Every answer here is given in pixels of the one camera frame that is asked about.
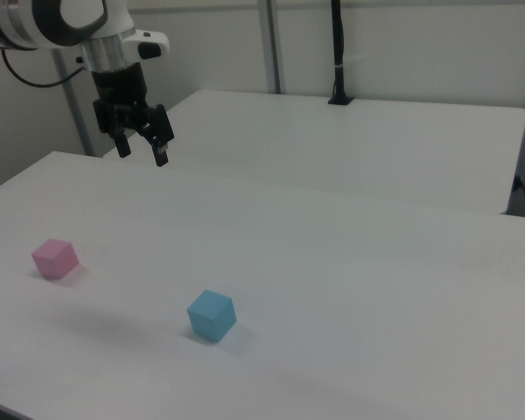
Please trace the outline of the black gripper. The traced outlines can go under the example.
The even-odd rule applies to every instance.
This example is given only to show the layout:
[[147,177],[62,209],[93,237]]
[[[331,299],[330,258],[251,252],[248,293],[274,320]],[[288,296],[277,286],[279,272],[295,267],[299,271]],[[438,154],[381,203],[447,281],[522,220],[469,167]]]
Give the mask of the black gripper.
[[174,138],[165,106],[151,106],[140,63],[112,72],[92,72],[99,98],[94,111],[100,132],[113,138],[120,158],[130,153],[126,129],[142,133],[149,142],[157,167],[168,163],[168,143]]

